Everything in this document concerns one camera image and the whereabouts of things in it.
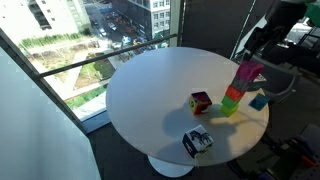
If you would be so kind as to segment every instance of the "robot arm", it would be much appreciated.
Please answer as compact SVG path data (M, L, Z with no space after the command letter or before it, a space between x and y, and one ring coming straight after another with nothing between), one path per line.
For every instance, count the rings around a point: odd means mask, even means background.
M272 46L283 41L292 27L304 17L307 6L316 0L276 0L265 15L266 25L256 27L244 47L249 55L243 60L250 60L252 55L265 46Z

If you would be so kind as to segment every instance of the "black chair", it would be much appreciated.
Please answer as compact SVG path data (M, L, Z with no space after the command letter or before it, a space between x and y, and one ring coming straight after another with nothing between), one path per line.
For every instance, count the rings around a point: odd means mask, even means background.
M309 124L299 134L300 137L306 139L307 144L311 147L314 159L320 163L320 128L316 125ZM301 154L293 148L286 147L284 143L276 143L269 136L264 136L262 141L267 141L269 148L274 155L278 155L279 159L271 167L266 167L260 171L245 171L242 169L238 160L232 160L227 165L241 178L241 179L259 179L259 175L263 175L266 179L276 180L290 180L290 179L303 179L303 180L318 180L320 179L320 167L306 166L302 163ZM263 158L257 159L256 163L266 161L270 158L267 154Z

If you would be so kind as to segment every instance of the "pink block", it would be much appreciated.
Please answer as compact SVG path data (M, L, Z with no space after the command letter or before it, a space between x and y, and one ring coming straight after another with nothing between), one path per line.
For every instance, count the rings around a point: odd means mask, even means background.
M248 82L253 81L263 69L263 65L254 61L242 62L236 75Z

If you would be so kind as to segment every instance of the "white wall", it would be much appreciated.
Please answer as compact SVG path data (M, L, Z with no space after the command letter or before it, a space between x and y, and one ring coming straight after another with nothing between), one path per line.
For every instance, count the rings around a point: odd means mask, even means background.
M2 48L0 82L0 179L100 179L87 137Z

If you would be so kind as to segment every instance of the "green block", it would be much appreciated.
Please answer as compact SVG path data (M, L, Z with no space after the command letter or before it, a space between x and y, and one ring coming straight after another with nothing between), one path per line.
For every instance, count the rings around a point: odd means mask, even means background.
M238 107L239 107L239 105L237 105L233 109L229 109L227 106L222 105L220 110L224 115L226 115L227 117L230 117L233 113L235 113L237 111Z
M234 109L238 104L239 104L239 100L237 101L233 101L231 98L229 98L228 96L224 96L221 103L228 107L229 109Z

